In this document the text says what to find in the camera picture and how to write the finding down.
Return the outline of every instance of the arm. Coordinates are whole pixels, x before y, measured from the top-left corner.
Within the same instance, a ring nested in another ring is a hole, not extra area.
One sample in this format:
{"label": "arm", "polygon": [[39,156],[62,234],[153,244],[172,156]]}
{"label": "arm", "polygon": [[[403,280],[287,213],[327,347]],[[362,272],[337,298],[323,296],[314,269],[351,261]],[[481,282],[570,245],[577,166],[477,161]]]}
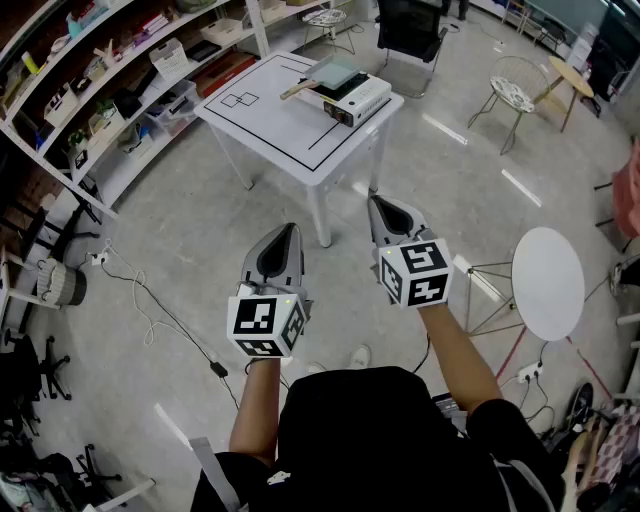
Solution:
{"label": "arm", "polygon": [[267,466],[273,465],[278,441],[279,399],[280,360],[253,363],[231,432],[229,451],[251,455]]}
{"label": "arm", "polygon": [[493,372],[471,343],[446,304],[420,308],[449,392],[472,414],[483,402],[502,398]]}

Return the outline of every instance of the cardboard box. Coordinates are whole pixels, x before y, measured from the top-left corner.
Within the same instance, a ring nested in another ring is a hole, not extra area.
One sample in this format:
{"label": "cardboard box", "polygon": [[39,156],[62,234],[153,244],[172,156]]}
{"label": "cardboard box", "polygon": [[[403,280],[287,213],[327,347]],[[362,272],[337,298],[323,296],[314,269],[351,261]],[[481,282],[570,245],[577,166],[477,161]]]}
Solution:
{"label": "cardboard box", "polygon": [[255,62],[256,57],[249,53],[231,52],[221,57],[193,79],[196,83],[198,96],[206,98],[213,94],[213,92]]}

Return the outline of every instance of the round table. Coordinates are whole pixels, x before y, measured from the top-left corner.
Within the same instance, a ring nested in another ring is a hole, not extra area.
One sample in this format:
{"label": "round table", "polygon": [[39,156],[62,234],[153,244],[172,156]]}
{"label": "round table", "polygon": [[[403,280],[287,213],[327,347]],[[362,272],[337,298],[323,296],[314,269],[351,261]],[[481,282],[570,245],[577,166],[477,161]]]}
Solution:
{"label": "round table", "polygon": [[576,96],[578,93],[586,96],[587,98],[593,98],[594,93],[591,86],[582,78],[582,75],[578,73],[575,69],[569,66],[565,61],[559,59],[558,57],[549,57],[549,62],[555,68],[555,70],[560,73],[560,76],[549,86],[549,89],[545,91],[543,94],[538,96],[533,103],[536,104],[539,101],[543,100],[551,91],[553,91],[563,80],[566,80],[571,87],[573,87],[573,96],[571,97],[571,103],[569,104],[569,109],[567,110],[567,115],[564,118],[564,123],[562,123],[561,132],[564,131],[565,126],[567,126],[567,121],[569,120],[569,116],[571,115],[571,110],[573,109],[573,104],[576,101]]}
{"label": "round table", "polygon": [[511,267],[513,298],[527,329],[545,341],[568,336],[584,305],[584,276],[578,255],[549,228],[527,232]]}

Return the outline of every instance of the bag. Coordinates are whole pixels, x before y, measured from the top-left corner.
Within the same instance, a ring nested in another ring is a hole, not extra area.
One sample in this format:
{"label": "bag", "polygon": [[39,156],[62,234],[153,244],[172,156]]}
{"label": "bag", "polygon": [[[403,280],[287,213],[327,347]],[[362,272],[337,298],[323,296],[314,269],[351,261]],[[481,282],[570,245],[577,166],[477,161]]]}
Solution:
{"label": "bag", "polygon": [[216,0],[176,0],[176,7],[180,12],[191,14],[215,2]]}

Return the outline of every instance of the person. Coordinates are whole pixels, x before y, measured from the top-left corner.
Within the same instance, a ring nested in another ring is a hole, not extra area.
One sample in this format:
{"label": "person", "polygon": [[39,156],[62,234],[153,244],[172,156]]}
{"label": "person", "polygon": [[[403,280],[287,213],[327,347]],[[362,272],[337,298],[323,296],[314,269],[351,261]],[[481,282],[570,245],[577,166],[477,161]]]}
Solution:
{"label": "person", "polygon": [[468,413],[466,434],[420,377],[366,368],[362,349],[351,365],[362,369],[293,383],[278,421],[280,361],[261,360],[250,366],[229,452],[215,456],[222,471],[214,481],[201,473],[192,512],[560,510],[560,471],[448,306],[418,311]]}
{"label": "person", "polygon": [[629,285],[640,286],[640,260],[634,261],[626,268],[622,263],[618,263],[609,274],[609,288],[614,297]]}
{"label": "person", "polygon": [[[449,8],[451,7],[451,0],[442,0],[442,16],[449,15]],[[467,19],[467,11],[469,10],[469,0],[460,0],[458,6],[458,19],[464,21]]]}

